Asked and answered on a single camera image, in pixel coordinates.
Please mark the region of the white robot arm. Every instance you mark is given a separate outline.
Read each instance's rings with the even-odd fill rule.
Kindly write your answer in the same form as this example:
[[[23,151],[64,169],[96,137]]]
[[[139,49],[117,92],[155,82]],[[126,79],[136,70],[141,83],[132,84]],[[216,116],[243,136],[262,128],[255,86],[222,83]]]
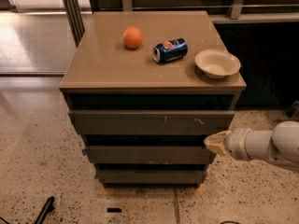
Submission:
[[[237,161],[261,160],[286,170],[299,172],[299,122],[284,121],[273,130],[239,128],[208,136],[205,146],[218,155]]]

